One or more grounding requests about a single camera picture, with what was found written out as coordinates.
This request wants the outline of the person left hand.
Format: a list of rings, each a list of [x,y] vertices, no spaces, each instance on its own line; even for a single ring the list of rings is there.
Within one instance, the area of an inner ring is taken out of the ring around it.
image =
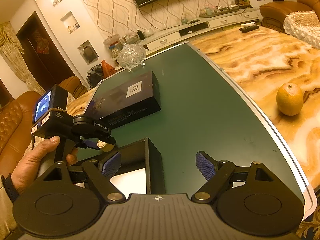
[[[60,143],[60,137],[54,136],[40,142],[17,164],[11,174],[11,181],[18,194],[22,194],[36,179],[41,160],[53,152]]]

